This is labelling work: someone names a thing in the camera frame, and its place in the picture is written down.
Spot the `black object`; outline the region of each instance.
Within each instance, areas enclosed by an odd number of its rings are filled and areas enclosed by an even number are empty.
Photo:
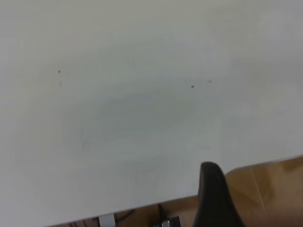
[[[198,199],[193,227],[245,227],[232,202],[224,173],[216,163],[201,164]]]
[[[161,204],[158,204],[160,221],[157,223],[151,223],[150,227],[181,227],[179,217],[168,218],[164,212]]]

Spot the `white table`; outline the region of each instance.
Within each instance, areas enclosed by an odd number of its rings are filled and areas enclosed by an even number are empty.
[[[0,220],[195,195],[303,149],[300,0],[2,0]]]

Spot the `wooden floor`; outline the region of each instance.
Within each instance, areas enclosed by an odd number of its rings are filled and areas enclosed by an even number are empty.
[[[234,170],[226,176],[234,204],[247,227],[303,227],[303,157]],[[162,204],[169,216],[190,227],[196,197]],[[159,218],[157,205],[139,208],[117,227],[147,227]],[[87,227],[97,222],[85,220]],[[78,227],[84,227],[82,221]]]

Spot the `white tabletop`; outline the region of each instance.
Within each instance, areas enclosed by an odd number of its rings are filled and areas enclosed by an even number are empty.
[[[302,154],[300,0],[2,0],[0,220],[195,195]]]

